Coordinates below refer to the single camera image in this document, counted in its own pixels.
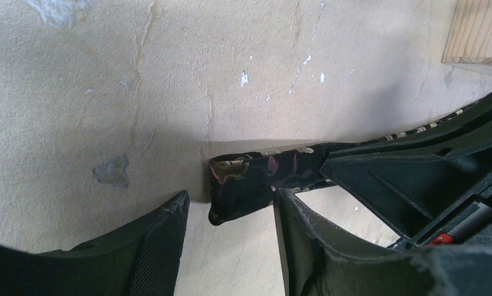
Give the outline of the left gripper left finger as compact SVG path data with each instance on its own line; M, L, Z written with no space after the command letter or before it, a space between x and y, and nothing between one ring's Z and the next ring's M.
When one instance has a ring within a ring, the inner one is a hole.
M0 245L0 295L173 295L189 213L186 191L70 250Z

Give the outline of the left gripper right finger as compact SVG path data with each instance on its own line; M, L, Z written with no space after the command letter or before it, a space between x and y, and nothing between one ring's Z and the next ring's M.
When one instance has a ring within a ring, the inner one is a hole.
M361 239L293 192L273 201L286 295L492 295L492 246L399 252Z

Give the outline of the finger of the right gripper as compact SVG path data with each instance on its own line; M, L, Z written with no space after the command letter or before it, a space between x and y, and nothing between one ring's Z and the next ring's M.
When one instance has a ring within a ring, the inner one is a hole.
M404 241L492 243L492 92L421 133L331 153L321 174Z

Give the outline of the black floral tie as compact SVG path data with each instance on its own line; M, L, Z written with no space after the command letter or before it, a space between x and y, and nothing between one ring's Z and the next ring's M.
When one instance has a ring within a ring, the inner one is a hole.
M214 226L249 215L271 204L276 189L306 192L335 185L319 169L332 152L379 144L417 144L429 132L457 130L480 116L471 104L418 128L364 142L322 142L283 152L227 154L208 162L211 207L208 219Z

